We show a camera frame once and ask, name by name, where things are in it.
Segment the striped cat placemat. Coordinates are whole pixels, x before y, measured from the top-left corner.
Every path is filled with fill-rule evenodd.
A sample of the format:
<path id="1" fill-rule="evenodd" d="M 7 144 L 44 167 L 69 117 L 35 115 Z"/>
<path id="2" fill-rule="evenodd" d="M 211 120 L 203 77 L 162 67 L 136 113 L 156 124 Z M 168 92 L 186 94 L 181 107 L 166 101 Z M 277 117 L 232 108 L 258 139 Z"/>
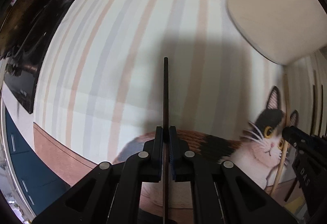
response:
<path id="1" fill-rule="evenodd" d="M 318 135 L 325 47 L 287 65 L 258 52 L 227 0 L 76 0 L 40 71 L 33 148 L 69 185 L 102 161 L 142 150 L 162 123 L 163 59 L 170 64 L 170 123 L 193 151 L 230 160 L 276 202 L 304 204 L 282 128 Z"/>

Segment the blue cabinet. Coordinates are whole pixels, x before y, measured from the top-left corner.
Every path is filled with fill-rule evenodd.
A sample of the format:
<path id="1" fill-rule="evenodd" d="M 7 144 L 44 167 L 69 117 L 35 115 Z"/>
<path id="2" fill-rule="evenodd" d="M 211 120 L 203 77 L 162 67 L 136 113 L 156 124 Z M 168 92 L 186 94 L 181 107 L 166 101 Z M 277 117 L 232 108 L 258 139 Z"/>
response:
<path id="1" fill-rule="evenodd" d="M 39 215 L 70 189 L 70 185 L 55 174 L 32 150 L 8 111 L 6 134 L 9 154 L 18 183 L 28 204 Z"/>

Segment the black stovetop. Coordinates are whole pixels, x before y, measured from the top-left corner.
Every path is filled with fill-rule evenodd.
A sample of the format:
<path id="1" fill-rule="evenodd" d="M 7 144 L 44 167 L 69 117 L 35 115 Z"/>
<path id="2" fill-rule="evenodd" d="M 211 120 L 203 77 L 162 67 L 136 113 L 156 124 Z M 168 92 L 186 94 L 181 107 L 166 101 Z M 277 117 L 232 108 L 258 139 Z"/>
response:
<path id="1" fill-rule="evenodd" d="M 74 0 L 13 0 L 1 22 L 4 81 L 33 113 L 40 69 L 49 45 Z"/>

